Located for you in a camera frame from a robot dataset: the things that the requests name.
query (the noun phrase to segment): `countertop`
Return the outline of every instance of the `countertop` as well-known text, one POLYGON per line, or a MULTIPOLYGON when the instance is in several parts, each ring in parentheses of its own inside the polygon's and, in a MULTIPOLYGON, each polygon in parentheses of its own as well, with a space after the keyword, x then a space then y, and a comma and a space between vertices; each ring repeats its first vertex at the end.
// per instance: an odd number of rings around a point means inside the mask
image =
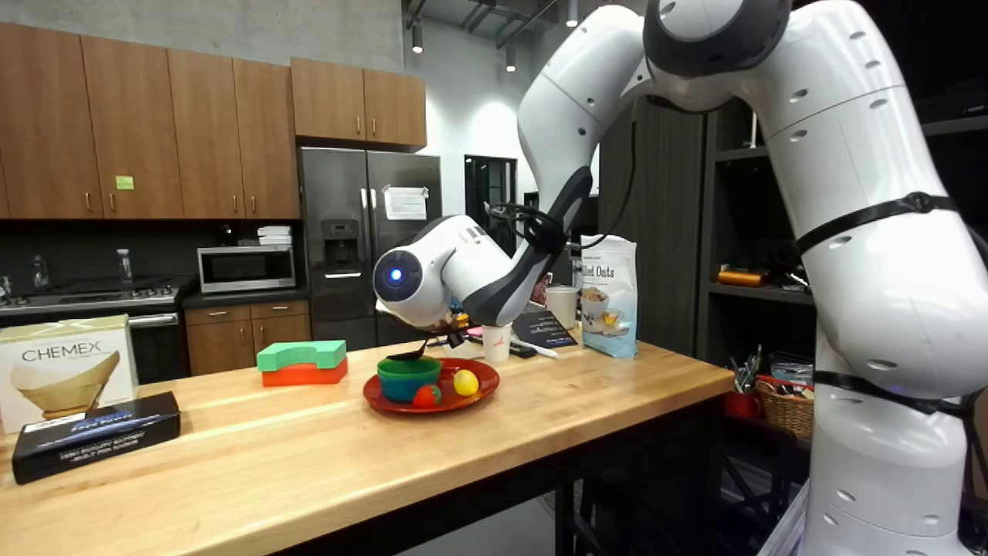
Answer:
POLYGON ((728 372, 647 342, 632 361, 572 346, 497 363, 467 410, 376 413, 363 382, 414 346, 349 353, 337 385, 261 388, 253 366, 143 385, 179 397, 179 438, 30 485, 0 435, 2 552, 275 552, 733 391, 728 372))

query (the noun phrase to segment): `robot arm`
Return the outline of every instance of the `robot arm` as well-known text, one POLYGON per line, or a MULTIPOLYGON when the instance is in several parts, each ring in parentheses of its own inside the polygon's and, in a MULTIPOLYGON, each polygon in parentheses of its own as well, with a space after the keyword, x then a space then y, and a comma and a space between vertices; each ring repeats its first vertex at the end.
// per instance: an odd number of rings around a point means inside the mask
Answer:
POLYGON ((546 212, 533 240, 507 257, 472 218, 447 217, 376 263, 384 306, 416 326, 446 320, 450 300, 476 320, 512 320, 591 191, 592 146, 644 94, 686 111, 745 100, 759 113, 817 309, 816 366, 871 382, 817 382, 800 552, 965 552, 964 427, 900 397, 988 385, 988 279, 898 65, 851 0, 592 11, 520 107, 546 212))
POLYGON ((564 41, 520 104, 520 140, 539 184, 532 239, 507 257, 468 217, 429 224, 414 244, 372 264, 381 302, 414 326, 447 320, 461 300, 472 320, 507 323, 523 314, 533 282, 563 252, 568 224, 591 193, 591 157, 620 107, 638 97, 642 19, 620 5, 595 9, 564 41))

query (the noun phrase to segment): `stove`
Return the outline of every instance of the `stove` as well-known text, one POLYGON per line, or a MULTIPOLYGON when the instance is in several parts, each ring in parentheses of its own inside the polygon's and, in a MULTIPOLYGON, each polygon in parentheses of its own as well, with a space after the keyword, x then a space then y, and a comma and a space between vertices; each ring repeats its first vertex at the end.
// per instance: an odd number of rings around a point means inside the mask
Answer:
POLYGON ((166 313, 179 306, 179 294, 183 288, 166 279, 143 279, 125 288, 118 282, 70 282, 40 294, 2 296, 0 320, 166 313))
POLYGON ((133 285, 91 279, 36 294, 2 296, 0 326, 61 319, 125 314, 139 382, 189 377, 183 300, 184 288, 170 279, 133 285))

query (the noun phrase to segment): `stainless steel refrigerator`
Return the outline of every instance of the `stainless steel refrigerator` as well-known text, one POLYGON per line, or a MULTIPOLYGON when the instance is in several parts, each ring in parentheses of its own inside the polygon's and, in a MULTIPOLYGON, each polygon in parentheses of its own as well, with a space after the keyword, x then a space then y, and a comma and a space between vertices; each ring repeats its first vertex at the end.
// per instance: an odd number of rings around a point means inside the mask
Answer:
POLYGON ((372 309, 370 268, 441 212, 438 157, 299 149, 312 335, 349 350, 423 335, 372 309))

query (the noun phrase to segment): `chemex box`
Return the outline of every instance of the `chemex box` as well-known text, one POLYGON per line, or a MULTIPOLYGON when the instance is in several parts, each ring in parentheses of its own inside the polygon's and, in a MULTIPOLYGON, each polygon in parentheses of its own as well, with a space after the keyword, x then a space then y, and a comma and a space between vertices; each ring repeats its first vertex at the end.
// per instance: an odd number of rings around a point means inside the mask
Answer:
POLYGON ((136 397, 125 314, 0 331, 2 432, 136 397))

